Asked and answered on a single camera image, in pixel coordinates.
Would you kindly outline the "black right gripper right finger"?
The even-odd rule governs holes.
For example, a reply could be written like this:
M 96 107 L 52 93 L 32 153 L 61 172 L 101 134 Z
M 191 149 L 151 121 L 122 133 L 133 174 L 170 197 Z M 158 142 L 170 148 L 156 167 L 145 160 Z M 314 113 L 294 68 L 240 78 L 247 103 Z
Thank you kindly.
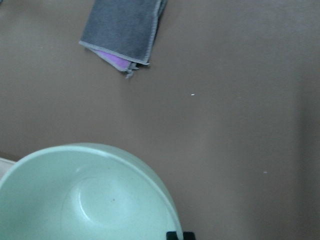
M 196 240 L 195 233 L 192 231 L 184 231 L 183 240 Z

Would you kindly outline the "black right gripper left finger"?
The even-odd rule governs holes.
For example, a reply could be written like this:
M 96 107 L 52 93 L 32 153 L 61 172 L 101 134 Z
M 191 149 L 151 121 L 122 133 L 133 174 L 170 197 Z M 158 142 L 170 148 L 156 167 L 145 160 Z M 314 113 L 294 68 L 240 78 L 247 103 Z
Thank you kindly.
M 166 233 L 166 240 L 178 240 L 176 231 L 168 231 Z

